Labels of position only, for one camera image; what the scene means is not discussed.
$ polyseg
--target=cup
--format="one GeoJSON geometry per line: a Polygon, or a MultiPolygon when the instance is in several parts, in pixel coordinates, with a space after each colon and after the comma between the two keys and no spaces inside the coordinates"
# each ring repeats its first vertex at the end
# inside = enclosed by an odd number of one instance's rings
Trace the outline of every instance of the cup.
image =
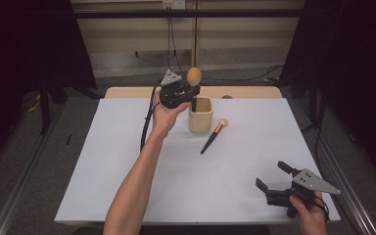
{"type": "Polygon", "coordinates": [[[197,96],[197,109],[192,112],[192,103],[189,107],[189,129],[196,133],[209,132],[212,127],[212,98],[197,96]]]}

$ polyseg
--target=person's right hand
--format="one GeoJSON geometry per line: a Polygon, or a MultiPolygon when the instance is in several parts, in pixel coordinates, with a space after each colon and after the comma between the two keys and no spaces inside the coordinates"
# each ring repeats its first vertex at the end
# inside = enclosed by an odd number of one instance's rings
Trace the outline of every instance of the person's right hand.
{"type": "MultiPolygon", "coordinates": [[[[322,193],[315,191],[314,195],[322,199],[322,193]]],[[[319,205],[323,205],[321,200],[314,198],[315,202],[319,205]]],[[[327,235],[325,214],[322,209],[315,205],[309,205],[308,207],[296,196],[290,196],[289,200],[292,205],[299,212],[299,226],[301,227],[302,234],[304,235],[327,235]]]]}

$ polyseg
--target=electrical outlet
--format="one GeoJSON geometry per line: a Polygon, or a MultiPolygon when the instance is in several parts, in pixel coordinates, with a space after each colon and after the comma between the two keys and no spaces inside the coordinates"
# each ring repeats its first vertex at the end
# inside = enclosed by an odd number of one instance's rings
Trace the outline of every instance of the electrical outlet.
{"type": "Polygon", "coordinates": [[[173,0],[163,0],[164,9],[173,9],[173,0]]]}
{"type": "Polygon", "coordinates": [[[173,0],[173,8],[172,9],[185,9],[185,0],[173,0]]]}

